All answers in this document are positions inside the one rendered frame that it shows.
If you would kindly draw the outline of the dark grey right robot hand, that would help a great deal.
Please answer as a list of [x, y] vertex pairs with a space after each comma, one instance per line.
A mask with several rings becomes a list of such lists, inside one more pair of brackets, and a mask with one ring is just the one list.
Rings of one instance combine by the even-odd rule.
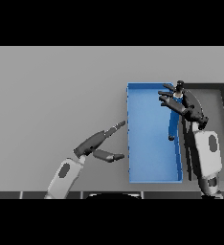
[[161, 105], [178, 113], [186, 121], [197, 123], [197, 128], [204, 130], [209, 118], [204, 115], [196, 96], [184, 87], [184, 82], [180, 80], [176, 86], [164, 83], [163, 87], [167, 88], [168, 92], [158, 92]]

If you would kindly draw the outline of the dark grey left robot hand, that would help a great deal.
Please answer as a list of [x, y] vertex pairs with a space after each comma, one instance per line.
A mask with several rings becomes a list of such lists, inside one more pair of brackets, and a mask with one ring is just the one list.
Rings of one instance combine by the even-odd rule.
[[74, 149], [75, 155], [80, 158], [82, 155], [89, 156], [90, 154], [92, 154], [95, 158], [103, 160], [107, 163], [113, 163], [114, 161], [123, 159], [124, 155], [122, 153], [116, 154], [104, 151], [100, 149], [100, 146], [106, 139], [111, 137], [124, 125], [125, 121], [122, 121], [115, 124], [107, 131], [103, 130], [95, 133]]

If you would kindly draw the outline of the dark grey bin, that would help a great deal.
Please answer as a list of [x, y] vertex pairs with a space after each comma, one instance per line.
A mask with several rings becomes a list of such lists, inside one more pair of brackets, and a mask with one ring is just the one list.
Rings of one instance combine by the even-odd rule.
[[217, 133], [222, 160], [220, 180], [224, 181], [224, 83], [186, 83], [185, 88], [196, 96], [209, 118], [206, 129]]

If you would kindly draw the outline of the blue bin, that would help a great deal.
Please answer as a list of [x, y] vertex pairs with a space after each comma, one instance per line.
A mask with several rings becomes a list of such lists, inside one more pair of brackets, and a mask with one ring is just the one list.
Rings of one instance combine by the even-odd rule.
[[179, 140], [168, 139], [170, 110], [161, 105], [159, 91], [167, 91], [162, 83], [127, 83], [128, 173], [133, 184], [183, 180]]

